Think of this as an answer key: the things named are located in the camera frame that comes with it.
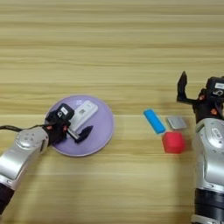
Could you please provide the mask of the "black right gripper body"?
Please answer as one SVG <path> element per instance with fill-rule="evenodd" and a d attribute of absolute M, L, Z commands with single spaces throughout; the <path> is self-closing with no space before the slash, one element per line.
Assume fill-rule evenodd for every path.
<path fill-rule="evenodd" d="M 205 88 L 200 90 L 196 100 L 189 99 L 184 91 L 178 91 L 177 101 L 192 106 L 196 123 L 206 118 L 222 120 L 221 110 L 223 109 L 223 106 L 219 103 L 215 104 L 213 101 L 209 101 L 207 99 L 207 90 Z"/>

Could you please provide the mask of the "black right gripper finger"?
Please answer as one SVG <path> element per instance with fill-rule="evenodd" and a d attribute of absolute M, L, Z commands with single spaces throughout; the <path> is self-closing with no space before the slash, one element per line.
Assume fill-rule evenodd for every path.
<path fill-rule="evenodd" d="M 183 72 L 178 80 L 177 100 L 179 102 L 184 102 L 186 100 L 186 84 L 187 84 L 187 75 L 186 72 Z"/>

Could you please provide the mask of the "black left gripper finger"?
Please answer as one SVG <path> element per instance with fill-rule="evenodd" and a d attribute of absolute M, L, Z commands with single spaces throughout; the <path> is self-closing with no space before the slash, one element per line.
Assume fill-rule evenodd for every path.
<path fill-rule="evenodd" d="M 77 144 L 79 144 L 82 141 L 84 141 L 89 136 L 89 134 L 91 133 L 93 127 L 94 127 L 93 125 L 87 126 L 85 129 L 83 129 L 81 131 L 81 133 L 79 133 L 79 134 L 76 135 L 76 137 L 74 138 L 74 141 Z"/>

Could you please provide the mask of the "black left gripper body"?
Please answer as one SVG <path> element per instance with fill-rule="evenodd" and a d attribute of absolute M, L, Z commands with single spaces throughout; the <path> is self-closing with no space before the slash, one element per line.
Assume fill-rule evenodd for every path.
<path fill-rule="evenodd" d="M 48 135 L 49 145 L 61 142 L 66 138 L 67 130 L 71 125 L 70 120 L 74 116 L 74 111 L 69 111 L 66 115 L 62 111 L 54 110 L 46 117 L 44 131 Z"/>

